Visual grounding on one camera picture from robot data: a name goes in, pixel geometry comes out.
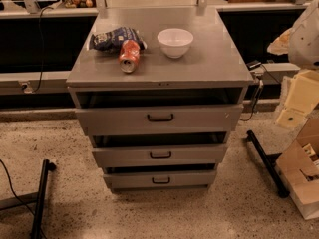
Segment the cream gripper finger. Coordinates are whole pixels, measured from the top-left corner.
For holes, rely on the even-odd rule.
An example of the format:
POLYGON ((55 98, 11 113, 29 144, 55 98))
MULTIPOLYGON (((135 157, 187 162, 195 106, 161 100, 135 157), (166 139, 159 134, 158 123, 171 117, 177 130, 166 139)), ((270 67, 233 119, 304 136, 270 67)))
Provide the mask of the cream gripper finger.
POLYGON ((284 128, 296 128, 306 122, 306 116, 297 110, 284 108, 276 119, 276 124, 284 128))
POLYGON ((319 73, 312 70, 299 72, 291 80, 285 107, 302 115, 310 114, 319 104, 319 73))

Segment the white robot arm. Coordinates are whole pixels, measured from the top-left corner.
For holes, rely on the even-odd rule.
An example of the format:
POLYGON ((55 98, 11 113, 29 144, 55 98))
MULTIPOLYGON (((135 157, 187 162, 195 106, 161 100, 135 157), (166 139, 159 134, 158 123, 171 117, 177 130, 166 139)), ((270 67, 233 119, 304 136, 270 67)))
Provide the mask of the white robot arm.
POLYGON ((291 78, 280 102, 276 124, 294 128, 302 124, 319 103, 319 0, 313 0, 293 26, 267 48, 273 55, 288 55, 300 71, 291 78))

